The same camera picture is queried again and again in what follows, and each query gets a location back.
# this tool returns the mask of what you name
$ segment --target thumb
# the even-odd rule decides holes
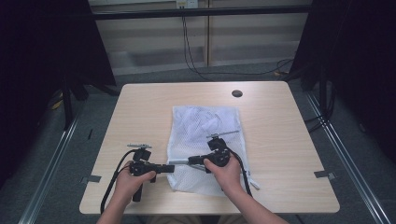
[[[155,171],[150,171],[148,173],[145,173],[145,174],[139,176],[139,178],[142,180],[142,182],[144,182],[144,181],[147,181],[147,180],[150,180],[150,179],[154,178],[154,176],[156,174],[157,173],[155,173]]]
[[[215,165],[215,163],[213,163],[212,161],[210,161],[208,159],[204,159],[204,165],[213,174],[219,169],[219,167],[217,165]]]

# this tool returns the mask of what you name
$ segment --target person's left hand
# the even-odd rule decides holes
[[[121,198],[128,199],[129,201],[127,201],[127,203],[131,201],[132,197],[139,190],[140,185],[142,185],[143,182],[152,179],[156,175],[155,171],[150,171],[140,176],[131,175],[129,171],[130,163],[131,161],[126,162],[121,169],[119,176],[117,177],[116,188],[114,190],[114,194],[117,194]]]

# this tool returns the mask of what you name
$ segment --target dark backdrop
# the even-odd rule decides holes
[[[303,74],[310,89],[324,72],[339,96],[396,161],[396,3],[395,1],[317,1],[328,12],[308,15],[291,72]]]
[[[95,21],[56,17],[73,13],[91,13],[88,1],[0,3],[0,186],[24,159],[64,74],[115,84]]]

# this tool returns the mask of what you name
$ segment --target white wall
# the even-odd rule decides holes
[[[206,0],[199,1],[199,7],[265,7],[310,3],[308,0]],[[176,1],[162,0],[143,4],[95,4],[92,4],[93,12],[176,8]],[[194,64],[201,67],[277,62],[293,58],[305,20],[305,13],[188,17],[186,23]],[[187,68],[181,18],[98,21],[97,25],[115,75]]]

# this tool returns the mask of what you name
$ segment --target white fabric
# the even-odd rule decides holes
[[[168,162],[210,153],[207,142],[212,138],[207,137],[214,133],[228,133],[219,138],[224,139],[227,147],[241,157],[249,177],[245,140],[236,107],[174,106],[172,132],[167,149]],[[224,196],[213,174],[207,174],[188,165],[176,165],[175,172],[167,177],[173,190]]]

